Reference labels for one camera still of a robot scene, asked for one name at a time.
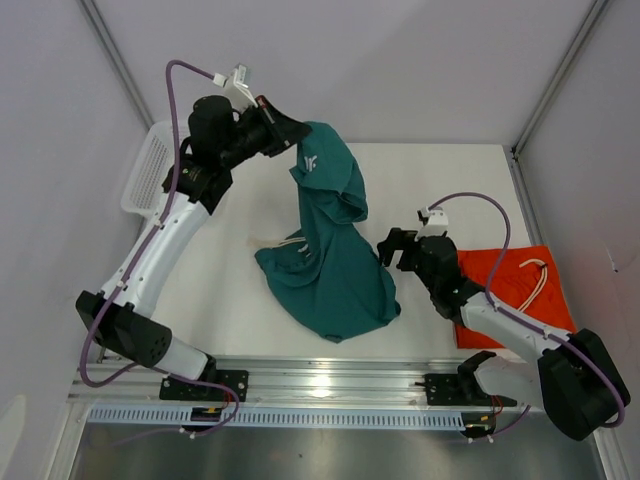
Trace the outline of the teal green shorts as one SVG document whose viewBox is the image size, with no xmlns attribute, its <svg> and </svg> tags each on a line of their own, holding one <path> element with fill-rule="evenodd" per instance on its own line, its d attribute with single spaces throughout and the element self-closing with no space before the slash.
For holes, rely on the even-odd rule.
<svg viewBox="0 0 640 480">
<path fill-rule="evenodd" d="M 356 228 L 369 210 L 355 156 L 330 125 L 310 127 L 290 170 L 300 227 L 255 260 L 295 321 L 341 343 L 389 325 L 401 306 L 394 280 Z"/>
</svg>

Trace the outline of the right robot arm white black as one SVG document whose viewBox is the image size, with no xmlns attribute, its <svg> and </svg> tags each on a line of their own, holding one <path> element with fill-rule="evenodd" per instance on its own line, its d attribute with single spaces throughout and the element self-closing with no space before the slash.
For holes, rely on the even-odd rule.
<svg viewBox="0 0 640 480">
<path fill-rule="evenodd" d="M 564 435 L 583 440 L 625 419 L 631 396 L 601 338 L 591 330 L 571 333 L 551 327 L 504 304 L 460 269 L 458 250 L 446 235 L 422 236 L 393 228 L 377 246 L 379 261 L 415 274 L 438 314 L 493 338 L 518 356 L 494 353 L 461 364 L 458 395 L 479 403 L 489 395 L 508 397 L 545 411 Z"/>
</svg>

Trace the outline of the orange shorts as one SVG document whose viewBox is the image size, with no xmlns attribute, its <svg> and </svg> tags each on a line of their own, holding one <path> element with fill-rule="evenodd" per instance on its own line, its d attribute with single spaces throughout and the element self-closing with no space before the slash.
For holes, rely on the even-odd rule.
<svg viewBox="0 0 640 480">
<path fill-rule="evenodd" d="M 500 249 L 459 250 L 462 273 L 486 285 Z M 550 250 L 546 246 L 509 249 L 491 282 L 491 292 L 511 307 L 545 324 L 575 333 L 576 327 L 566 305 L 561 281 Z M 498 349 L 501 344 L 489 337 L 455 325 L 459 349 Z"/>
</svg>

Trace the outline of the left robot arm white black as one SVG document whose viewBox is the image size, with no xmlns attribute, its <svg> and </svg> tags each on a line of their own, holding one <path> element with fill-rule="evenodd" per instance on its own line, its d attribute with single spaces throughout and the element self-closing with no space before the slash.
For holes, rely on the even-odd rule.
<svg viewBox="0 0 640 480">
<path fill-rule="evenodd" d="M 193 106 L 188 134 L 172 126 L 173 164 L 162 184 L 160 205 L 123 264 L 96 293 L 83 291 L 76 310 L 87 328 L 80 375 L 91 387 L 101 382 L 88 374 L 88 353 L 98 345 L 182 380 L 197 400 L 216 390 L 214 359 L 177 339 L 153 320 L 162 288 L 192 237 L 213 215 L 233 183 L 232 171 L 256 155 L 277 156 L 312 131 L 309 124 L 276 109 L 264 96 L 240 108 L 220 95 Z"/>
</svg>

